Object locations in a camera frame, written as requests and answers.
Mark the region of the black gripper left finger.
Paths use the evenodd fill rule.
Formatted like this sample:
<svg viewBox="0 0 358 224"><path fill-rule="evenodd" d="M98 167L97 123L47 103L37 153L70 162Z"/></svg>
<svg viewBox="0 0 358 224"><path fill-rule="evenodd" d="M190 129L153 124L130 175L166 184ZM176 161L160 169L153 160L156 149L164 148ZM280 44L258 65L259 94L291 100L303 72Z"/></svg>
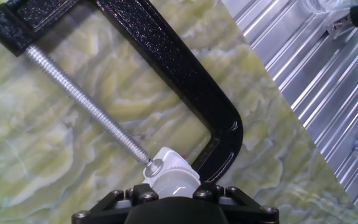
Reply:
<svg viewBox="0 0 358 224"><path fill-rule="evenodd" d="M158 199L158 193L149 184L135 185L126 190L112 190L91 209L74 213L71 223L124 223L133 208Z"/></svg>

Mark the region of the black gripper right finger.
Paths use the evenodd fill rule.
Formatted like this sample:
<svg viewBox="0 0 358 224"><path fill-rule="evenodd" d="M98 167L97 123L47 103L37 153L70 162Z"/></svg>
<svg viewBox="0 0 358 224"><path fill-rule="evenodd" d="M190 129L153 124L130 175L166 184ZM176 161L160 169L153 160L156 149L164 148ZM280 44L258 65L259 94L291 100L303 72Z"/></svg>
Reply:
<svg viewBox="0 0 358 224"><path fill-rule="evenodd" d="M279 209L260 205L240 188L203 182L193 199L213 205L227 223L279 224Z"/></svg>

